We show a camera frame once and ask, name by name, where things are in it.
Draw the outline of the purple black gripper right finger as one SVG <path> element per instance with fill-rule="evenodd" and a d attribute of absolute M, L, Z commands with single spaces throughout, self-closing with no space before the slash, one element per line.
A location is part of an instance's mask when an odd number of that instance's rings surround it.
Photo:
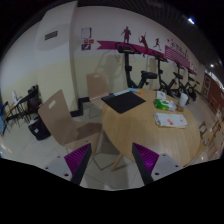
<path fill-rule="evenodd" d="M 151 174 L 159 155 L 137 143 L 132 144 L 132 154 L 139 169 L 143 183 L 145 185 L 152 183 L 153 178 Z"/>

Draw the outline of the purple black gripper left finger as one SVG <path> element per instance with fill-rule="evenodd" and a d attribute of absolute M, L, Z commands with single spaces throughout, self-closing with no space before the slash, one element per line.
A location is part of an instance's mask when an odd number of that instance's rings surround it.
<path fill-rule="evenodd" d="M 87 164 L 92 154 L 91 144 L 88 143 L 64 157 L 68 168 L 71 171 L 71 182 L 79 185 L 82 181 Z"/>

